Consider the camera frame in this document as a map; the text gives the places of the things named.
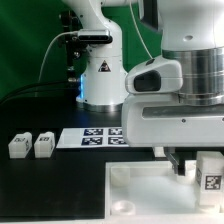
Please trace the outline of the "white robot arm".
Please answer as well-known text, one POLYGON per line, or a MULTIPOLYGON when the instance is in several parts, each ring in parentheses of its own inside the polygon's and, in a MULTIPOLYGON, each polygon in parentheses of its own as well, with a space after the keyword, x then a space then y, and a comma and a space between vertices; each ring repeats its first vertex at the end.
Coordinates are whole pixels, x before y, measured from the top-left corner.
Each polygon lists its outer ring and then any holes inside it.
POLYGON ((62 0, 83 25, 80 106, 121 111, 132 147, 224 146, 224 0, 62 0), (102 10, 135 3, 161 53, 123 68, 122 31, 102 10))

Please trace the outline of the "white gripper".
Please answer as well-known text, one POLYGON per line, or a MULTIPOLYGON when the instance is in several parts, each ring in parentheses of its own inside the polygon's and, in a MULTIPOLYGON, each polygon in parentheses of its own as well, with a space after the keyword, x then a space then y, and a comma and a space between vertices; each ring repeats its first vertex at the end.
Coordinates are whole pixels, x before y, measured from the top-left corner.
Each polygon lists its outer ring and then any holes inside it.
POLYGON ((121 124, 129 146, 166 147, 179 176, 185 175, 185 160, 173 147, 224 147, 224 105, 187 106, 174 94, 130 94, 121 124))

